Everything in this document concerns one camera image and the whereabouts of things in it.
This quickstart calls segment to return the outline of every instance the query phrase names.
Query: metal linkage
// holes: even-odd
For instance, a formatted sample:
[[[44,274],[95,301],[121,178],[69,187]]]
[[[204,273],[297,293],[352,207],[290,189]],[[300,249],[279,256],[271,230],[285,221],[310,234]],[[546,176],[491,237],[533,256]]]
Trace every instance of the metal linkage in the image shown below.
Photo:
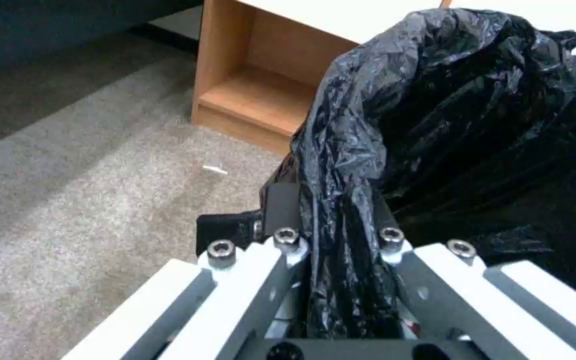
[[[443,244],[405,253],[396,272],[421,338],[446,339],[457,331],[491,359],[576,359],[571,346]]]
[[[269,245],[270,243],[271,239],[268,239],[266,244]],[[308,256],[309,246],[306,240],[299,237],[297,231],[292,227],[278,228],[272,236],[272,244],[285,255],[288,268],[293,269],[290,290],[283,298],[279,310],[274,315],[274,320],[265,333],[265,338],[277,339],[288,335],[291,324],[299,315],[301,280],[304,276],[303,264]]]
[[[263,337],[300,268],[275,245],[272,237],[250,244],[160,359],[232,359],[247,339]]]
[[[575,290],[525,260],[489,268],[484,276],[517,305],[576,349]]]
[[[214,287],[206,269],[169,260],[63,359],[152,359]]]

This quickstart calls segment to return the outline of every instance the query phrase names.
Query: white desk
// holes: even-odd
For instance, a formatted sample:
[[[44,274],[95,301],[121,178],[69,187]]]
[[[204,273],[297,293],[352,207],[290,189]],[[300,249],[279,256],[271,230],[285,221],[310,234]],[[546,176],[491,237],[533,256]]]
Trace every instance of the white desk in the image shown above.
[[[576,31],[576,1],[452,0],[451,8],[495,10],[521,16],[539,30]]]

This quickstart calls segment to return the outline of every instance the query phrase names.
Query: wooden cabinet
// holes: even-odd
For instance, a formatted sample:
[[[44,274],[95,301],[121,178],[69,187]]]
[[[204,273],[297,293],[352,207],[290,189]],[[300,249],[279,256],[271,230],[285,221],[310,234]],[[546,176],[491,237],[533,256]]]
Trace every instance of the wooden cabinet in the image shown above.
[[[408,1],[353,1],[360,11],[334,7],[345,2],[206,0],[192,123],[285,155],[332,60],[397,23],[409,7],[439,5]],[[371,3],[391,13],[366,7]]]

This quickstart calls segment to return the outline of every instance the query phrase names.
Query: bolt hole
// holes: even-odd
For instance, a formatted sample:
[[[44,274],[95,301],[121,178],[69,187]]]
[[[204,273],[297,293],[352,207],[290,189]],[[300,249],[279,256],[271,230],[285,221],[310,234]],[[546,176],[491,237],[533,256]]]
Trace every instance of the bolt hole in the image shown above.
[[[430,290],[425,286],[419,286],[416,289],[416,294],[419,296],[419,299],[426,301],[430,298]]]
[[[226,253],[228,249],[229,246],[225,243],[218,243],[214,246],[214,250],[217,251],[217,253]]]
[[[281,230],[279,231],[279,236],[282,238],[290,238],[295,233],[292,230]]]
[[[461,244],[461,243],[456,243],[456,244],[454,244],[453,246],[454,246],[455,250],[461,251],[462,253],[468,253],[468,251],[471,250],[470,247],[468,247],[468,246],[466,246],[466,245],[464,245],[464,244]]]

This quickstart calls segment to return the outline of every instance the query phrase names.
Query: wooden shelf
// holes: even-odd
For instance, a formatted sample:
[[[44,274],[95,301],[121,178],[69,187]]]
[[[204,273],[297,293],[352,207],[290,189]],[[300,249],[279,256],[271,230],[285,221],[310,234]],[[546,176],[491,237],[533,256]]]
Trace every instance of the wooden shelf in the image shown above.
[[[199,96],[199,105],[291,137],[306,120],[313,86],[246,65]]]

